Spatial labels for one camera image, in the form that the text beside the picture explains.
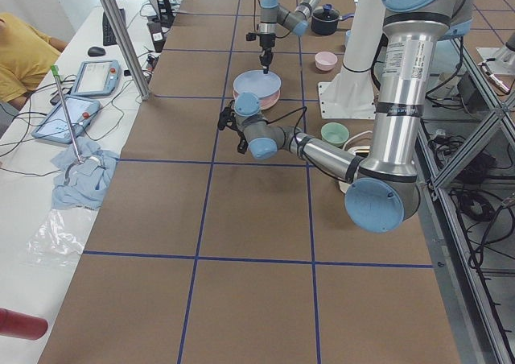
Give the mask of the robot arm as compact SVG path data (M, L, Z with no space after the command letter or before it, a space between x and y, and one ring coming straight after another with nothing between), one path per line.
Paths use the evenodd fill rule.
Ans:
M289 151L348 185L344 206L364 230L384 233L412 217L420 203L413 154L427 78L441 40L465 35L473 0L358 0L339 74L323 86L331 118L371 117L366 157L354 155L263 115L258 96L239 92L218 119L238 133L238 151L264 160Z
M259 39L259 45L262 48L259 60L264 74L269 72L273 60L273 48L278 38L276 26L280 25L298 37L303 36L308 27L308 20L320 1L302 0L293 11L282 6L278 0L257 1L261 11L260 21L256 29L249 32L245 38L247 41Z

